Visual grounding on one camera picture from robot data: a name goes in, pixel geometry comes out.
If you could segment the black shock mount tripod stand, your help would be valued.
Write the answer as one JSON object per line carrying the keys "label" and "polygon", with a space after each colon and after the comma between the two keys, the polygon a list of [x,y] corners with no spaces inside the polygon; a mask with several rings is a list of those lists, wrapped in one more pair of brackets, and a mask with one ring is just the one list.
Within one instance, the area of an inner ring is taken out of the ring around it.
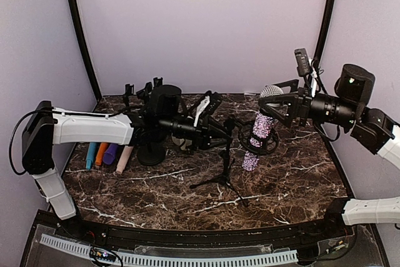
{"label": "black shock mount tripod stand", "polygon": [[[266,143],[263,146],[261,146],[261,149],[259,151],[257,151],[254,146],[251,146],[249,144],[249,138],[251,136],[251,131],[253,128],[252,126],[254,124],[255,119],[252,121],[242,121],[242,120],[238,119],[237,117],[235,117],[235,118],[236,118],[236,122],[235,122],[234,129],[238,130],[237,138],[238,138],[241,146],[246,151],[251,151],[253,153],[258,154],[259,158],[261,156],[266,156],[266,155],[269,155],[269,154],[272,154],[273,152],[275,152],[275,150],[279,146],[279,135],[278,135],[278,132],[274,129],[275,121],[274,121],[274,124],[272,127],[271,134],[267,138]],[[232,170],[233,164],[236,162],[236,160],[231,157],[231,150],[230,151],[222,150],[219,153],[219,155],[220,155],[220,157],[222,157],[222,161],[223,161],[222,162],[222,171],[219,174],[213,176],[212,178],[209,178],[209,179],[206,179],[199,183],[190,185],[189,188],[196,189],[203,185],[216,183],[216,184],[224,186],[227,189],[230,189],[231,191],[233,191],[236,194],[236,196],[239,198],[239,200],[242,202],[242,204],[245,207],[247,207],[248,202],[240,195],[239,191],[233,186],[233,184],[231,182],[231,170]]]}

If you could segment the silver glitter microphone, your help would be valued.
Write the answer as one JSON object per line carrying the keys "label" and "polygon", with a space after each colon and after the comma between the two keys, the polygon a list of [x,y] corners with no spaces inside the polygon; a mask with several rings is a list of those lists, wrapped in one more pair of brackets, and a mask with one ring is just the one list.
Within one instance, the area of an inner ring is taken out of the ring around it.
{"label": "silver glitter microphone", "polygon": [[[265,98],[268,96],[276,96],[283,94],[283,90],[276,85],[266,86],[260,93],[260,98]],[[249,144],[254,146],[257,151],[261,149],[269,135],[271,134],[274,124],[274,118],[265,116],[262,113],[256,113],[254,124],[251,131],[251,136],[249,138]],[[246,151],[244,159],[242,162],[242,168],[245,171],[254,171],[259,162],[259,155]]]}

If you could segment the black stand of pink microphone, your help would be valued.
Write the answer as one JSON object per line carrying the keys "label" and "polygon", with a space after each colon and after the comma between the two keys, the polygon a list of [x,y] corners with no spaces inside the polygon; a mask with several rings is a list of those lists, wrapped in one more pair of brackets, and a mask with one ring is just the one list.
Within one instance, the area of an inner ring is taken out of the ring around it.
{"label": "black stand of pink microphone", "polygon": [[148,143],[139,147],[136,156],[142,165],[155,166],[164,161],[166,149],[161,143]]}

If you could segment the black stand of orange microphone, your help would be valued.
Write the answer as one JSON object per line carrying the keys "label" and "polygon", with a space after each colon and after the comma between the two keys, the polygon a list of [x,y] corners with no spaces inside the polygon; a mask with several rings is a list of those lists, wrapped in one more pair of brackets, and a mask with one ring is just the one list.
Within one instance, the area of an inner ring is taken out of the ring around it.
{"label": "black stand of orange microphone", "polygon": [[156,89],[163,85],[163,78],[155,77],[153,78],[153,88]]}

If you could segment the black stand of purple microphone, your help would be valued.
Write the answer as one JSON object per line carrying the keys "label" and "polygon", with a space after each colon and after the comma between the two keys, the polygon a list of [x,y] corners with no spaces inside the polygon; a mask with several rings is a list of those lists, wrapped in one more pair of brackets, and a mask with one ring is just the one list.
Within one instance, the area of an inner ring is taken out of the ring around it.
{"label": "black stand of purple microphone", "polygon": [[136,92],[138,100],[141,100],[143,104],[147,104],[150,100],[152,90],[153,90],[152,82],[147,82],[142,89]]}

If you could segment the pale pink toy microphone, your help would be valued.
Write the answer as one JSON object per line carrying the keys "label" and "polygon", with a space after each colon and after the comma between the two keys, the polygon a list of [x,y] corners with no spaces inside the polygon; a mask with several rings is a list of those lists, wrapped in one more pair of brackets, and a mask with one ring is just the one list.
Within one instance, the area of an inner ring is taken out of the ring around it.
{"label": "pale pink toy microphone", "polygon": [[126,165],[127,165],[128,161],[129,161],[129,158],[131,156],[132,151],[133,151],[133,147],[132,146],[125,146],[124,147],[124,149],[123,149],[123,151],[121,153],[121,156],[119,158],[119,161],[117,163],[117,166],[116,166],[116,174],[122,174],[123,173],[123,171],[126,168]]}

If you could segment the black stand of blue microphone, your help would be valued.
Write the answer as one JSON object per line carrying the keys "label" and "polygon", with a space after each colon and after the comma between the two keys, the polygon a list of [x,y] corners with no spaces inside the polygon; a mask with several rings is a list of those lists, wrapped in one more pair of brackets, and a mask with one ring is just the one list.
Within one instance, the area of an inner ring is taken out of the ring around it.
{"label": "black stand of blue microphone", "polygon": [[125,84],[124,86],[124,94],[122,96],[122,100],[125,104],[125,107],[129,107],[129,98],[134,95],[134,85],[133,84]]}

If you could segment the purple toy microphone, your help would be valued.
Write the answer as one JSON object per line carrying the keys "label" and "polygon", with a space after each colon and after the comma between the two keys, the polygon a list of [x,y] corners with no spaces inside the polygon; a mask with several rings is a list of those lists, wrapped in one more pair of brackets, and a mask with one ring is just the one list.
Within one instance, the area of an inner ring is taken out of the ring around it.
{"label": "purple toy microphone", "polygon": [[105,150],[103,154],[102,161],[106,165],[113,164],[113,162],[116,159],[116,153],[118,150],[119,145],[115,143],[110,143],[107,149]]}

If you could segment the orange toy microphone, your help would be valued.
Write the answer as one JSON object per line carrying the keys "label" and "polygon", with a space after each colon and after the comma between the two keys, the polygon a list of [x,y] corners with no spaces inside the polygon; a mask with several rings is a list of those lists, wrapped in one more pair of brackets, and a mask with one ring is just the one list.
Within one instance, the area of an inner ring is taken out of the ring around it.
{"label": "orange toy microphone", "polygon": [[95,162],[94,164],[96,166],[100,166],[102,165],[102,161],[103,161],[103,157],[104,157],[104,153],[106,152],[107,148],[108,148],[108,143],[101,143],[97,149],[97,154],[96,154],[96,158],[95,158]]}

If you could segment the blue toy microphone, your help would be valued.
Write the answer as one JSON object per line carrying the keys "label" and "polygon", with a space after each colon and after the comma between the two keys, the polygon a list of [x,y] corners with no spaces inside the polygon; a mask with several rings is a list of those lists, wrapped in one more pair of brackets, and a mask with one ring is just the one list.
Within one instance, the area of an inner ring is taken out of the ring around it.
{"label": "blue toy microphone", "polygon": [[89,143],[88,149],[87,149],[87,154],[86,154],[86,169],[91,169],[92,165],[95,162],[96,159],[96,153],[97,153],[97,143],[91,142]]}

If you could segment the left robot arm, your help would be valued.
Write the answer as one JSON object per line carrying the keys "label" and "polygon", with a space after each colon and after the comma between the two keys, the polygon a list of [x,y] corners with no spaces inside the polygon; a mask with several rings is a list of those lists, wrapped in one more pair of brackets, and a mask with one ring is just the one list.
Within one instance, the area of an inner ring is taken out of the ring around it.
{"label": "left robot arm", "polygon": [[87,113],[55,108],[41,101],[34,111],[25,114],[22,132],[22,167],[18,174],[30,174],[63,228],[74,239],[88,235],[88,225],[78,218],[78,208],[67,191],[53,161],[53,146],[65,143],[114,143],[137,146],[138,161],[155,166],[164,161],[163,146],[168,136],[191,141],[192,149],[208,150],[224,145],[221,153],[226,178],[231,163],[230,146],[234,122],[223,124],[212,118],[221,98],[205,92],[194,106],[187,108],[179,87],[162,84],[160,78],[147,83],[137,98],[142,106],[126,106],[116,113]]}

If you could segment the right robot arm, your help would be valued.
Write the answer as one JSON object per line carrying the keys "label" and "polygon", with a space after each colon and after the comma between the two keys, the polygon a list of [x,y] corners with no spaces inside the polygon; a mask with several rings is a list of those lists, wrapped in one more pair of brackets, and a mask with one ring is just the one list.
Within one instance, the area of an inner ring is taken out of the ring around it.
{"label": "right robot arm", "polygon": [[[275,118],[286,127],[298,119],[316,123],[331,123],[342,127],[372,154],[399,166],[399,123],[380,109],[369,108],[375,77],[364,68],[345,64],[336,81],[335,95],[311,94],[299,88],[287,94],[264,96],[259,100],[260,111]],[[399,198],[354,199],[336,198],[320,222],[319,233],[332,238],[343,225],[399,225]]]}

